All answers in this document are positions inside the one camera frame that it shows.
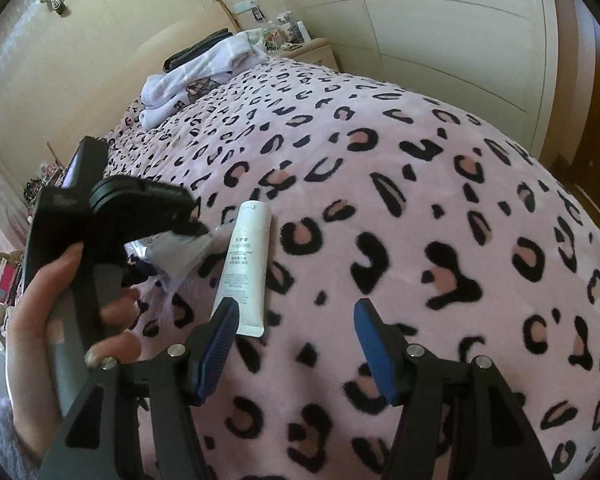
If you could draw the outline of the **fuzzy white sleeve forearm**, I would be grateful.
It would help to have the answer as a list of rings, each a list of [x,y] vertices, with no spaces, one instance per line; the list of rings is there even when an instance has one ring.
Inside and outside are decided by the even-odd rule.
[[[38,478],[38,466],[32,462],[17,436],[12,406],[7,398],[0,400],[0,465],[12,479]]]

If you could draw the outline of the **person left hand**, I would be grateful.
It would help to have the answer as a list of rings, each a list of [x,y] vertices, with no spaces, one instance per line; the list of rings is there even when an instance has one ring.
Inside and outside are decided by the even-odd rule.
[[[50,347],[65,340],[61,322],[50,314],[79,269],[83,245],[71,245],[57,260],[38,270],[15,308],[7,327],[6,379],[14,427],[24,449],[39,463],[53,443],[61,424]],[[99,315],[114,326],[116,336],[93,344],[84,363],[93,367],[107,356],[129,363],[140,356],[140,341],[129,331],[137,318],[135,288],[125,289]]]

